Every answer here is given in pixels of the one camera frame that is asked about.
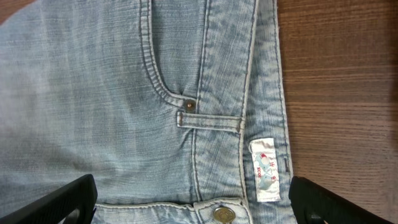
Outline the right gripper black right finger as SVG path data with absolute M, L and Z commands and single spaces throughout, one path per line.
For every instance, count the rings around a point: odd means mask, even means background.
M 304 177 L 293 177 L 289 199 L 298 224 L 392 224 Z

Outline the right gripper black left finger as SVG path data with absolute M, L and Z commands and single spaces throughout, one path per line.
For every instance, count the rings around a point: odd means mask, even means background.
M 2 224 L 76 223 L 90 224 L 98 197 L 91 174 L 86 174 L 56 191 L 1 218 Z

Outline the light blue denim shorts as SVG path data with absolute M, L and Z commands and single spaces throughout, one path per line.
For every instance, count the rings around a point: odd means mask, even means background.
M 1 215 L 85 175 L 94 223 L 295 223 L 277 3 L 35 1 L 1 25 Z

